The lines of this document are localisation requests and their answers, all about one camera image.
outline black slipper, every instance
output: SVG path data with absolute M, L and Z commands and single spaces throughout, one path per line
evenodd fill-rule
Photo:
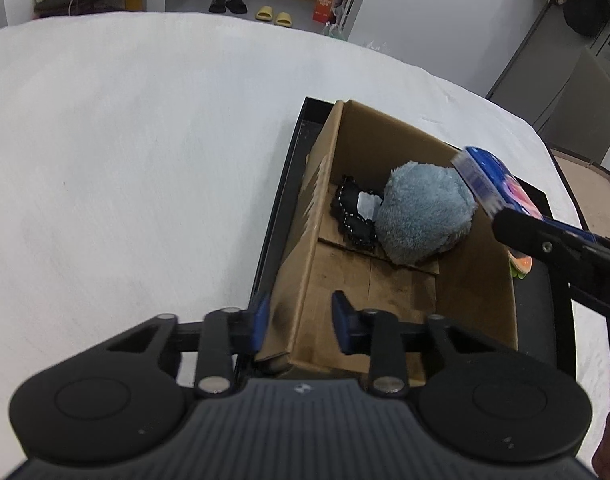
M 227 2 L 227 9 L 234 14 L 246 14 L 247 6 L 243 0 L 229 0 Z
M 223 14 L 226 11 L 227 11 L 227 9 L 225 9 L 225 0 L 212 0 L 211 1 L 210 12 L 214 12 L 215 14 Z

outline pair of slippers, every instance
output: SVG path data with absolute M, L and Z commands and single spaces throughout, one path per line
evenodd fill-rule
M 210 12 L 214 14 L 224 14 L 227 9 L 233 14 L 246 14 L 247 6 L 243 0 L 212 0 Z
M 260 22 L 270 22 L 274 18 L 274 11 L 268 5 L 261 7 L 261 9 L 256 12 L 256 20 Z M 280 25 L 281 27 L 291 27 L 291 16 L 286 12 L 279 12 L 278 16 L 276 16 L 276 21 L 274 22 L 276 25 Z

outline fluffy gray-blue plush ball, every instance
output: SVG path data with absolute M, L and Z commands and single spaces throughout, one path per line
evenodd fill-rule
M 451 249 L 469 233 L 476 201 L 453 168 L 408 162 L 391 173 L 376 234 L 397 265 Z

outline cluttered table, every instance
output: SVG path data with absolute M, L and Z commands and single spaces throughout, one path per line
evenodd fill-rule
M 246 304 L 306 96 L 354 99 L 485 148 L 579 226 L 527 123 L 378 52 L 206 14 L 4 28 L 0 476 L 23 457 L 7 405 L 27 377 L 160 312 L 190 321 Z M 610 408 L 610 355 L 604 318 L 573 311 L 577 379 L 594 409 L 579 453 L 589 465 Z

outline white tag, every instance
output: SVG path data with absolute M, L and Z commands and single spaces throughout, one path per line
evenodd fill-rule
M 378 195 L 370 195 L 369 193 L 358 193 L 358 214 L 366 220 L 373 220 L 382 204 L 382 200 Z

